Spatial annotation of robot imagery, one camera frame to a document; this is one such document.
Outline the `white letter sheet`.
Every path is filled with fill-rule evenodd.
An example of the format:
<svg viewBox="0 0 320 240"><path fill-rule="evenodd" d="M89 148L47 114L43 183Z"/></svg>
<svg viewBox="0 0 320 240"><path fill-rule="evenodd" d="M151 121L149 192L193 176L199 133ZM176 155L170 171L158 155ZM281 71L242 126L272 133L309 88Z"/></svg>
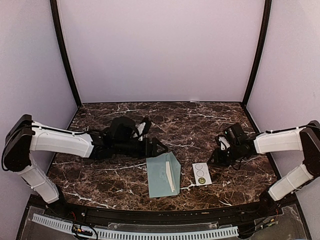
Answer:
<svg viewBox="0 0 320 240"><path fill-rule="evenodd" d="M170 185L171 192L173 193L175 191L175 184L173 181L173 177L171 173L171 165L169 161L165 162L165 171L166 171L166 176L167 176L168 183Z"/></svg>

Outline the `white sticker seal sheet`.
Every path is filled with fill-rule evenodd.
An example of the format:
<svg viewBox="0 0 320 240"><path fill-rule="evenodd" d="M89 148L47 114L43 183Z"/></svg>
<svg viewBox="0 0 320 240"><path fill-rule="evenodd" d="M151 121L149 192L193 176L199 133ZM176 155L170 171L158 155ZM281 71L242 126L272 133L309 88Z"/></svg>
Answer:
<svg viewBox="0 0 320 240"><path fill-rule="evenodd" d="M212 184L209 168L206 162L193 163L192 168L197 186Z"/></svg>

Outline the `light blue paper envelope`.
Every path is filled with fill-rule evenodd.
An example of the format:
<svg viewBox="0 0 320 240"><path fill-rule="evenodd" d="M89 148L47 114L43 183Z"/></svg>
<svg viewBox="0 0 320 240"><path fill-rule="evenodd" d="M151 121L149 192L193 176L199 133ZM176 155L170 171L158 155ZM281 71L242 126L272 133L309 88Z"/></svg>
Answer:
<svg viewBox="0 0 320 240"><path fill-rule="evenodd" d="M171 175L175 185L172 192L167 175L166 161L170 162ZM181 164L172 152L146 159L148 193L150 198L176 196L180 193Z"/></svg>

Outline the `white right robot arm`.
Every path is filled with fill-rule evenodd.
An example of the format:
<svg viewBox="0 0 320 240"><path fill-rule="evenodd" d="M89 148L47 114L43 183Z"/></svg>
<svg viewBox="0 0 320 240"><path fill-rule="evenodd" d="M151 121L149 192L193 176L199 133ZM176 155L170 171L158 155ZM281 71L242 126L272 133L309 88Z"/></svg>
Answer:
<svg viewBox="0 0 320 240"><path fill-rule="evenodd" d="M255 213L266 217L286 195L300 190L320 176L320 123L312 120L297 127L245 133L239 123L227 127L215 137L215 148L207 163L230 167L252 156L269 153L301 152L303 161L281 179L270 185L259 197Z"/></svg>

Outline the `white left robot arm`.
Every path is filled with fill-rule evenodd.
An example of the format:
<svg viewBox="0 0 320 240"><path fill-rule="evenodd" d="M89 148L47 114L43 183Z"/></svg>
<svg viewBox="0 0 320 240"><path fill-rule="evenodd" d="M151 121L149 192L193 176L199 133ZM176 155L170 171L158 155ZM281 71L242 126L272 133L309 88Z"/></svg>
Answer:
<svg viewBox="0 0 320 240"><path fill-rule="evenodd" d="M1 168L14 172L51 204L51 210L60 218L67 218L70 206L64 195L37 166L31 152L45 151L78 156L92 160L111 159L122 155L133 159L154 158L168 152L168 147L157 138L148 138L152 122L145 117L136 124L126 116L116 117L103 130L69 131L33 121L24 114L5 138Z"/></svg>

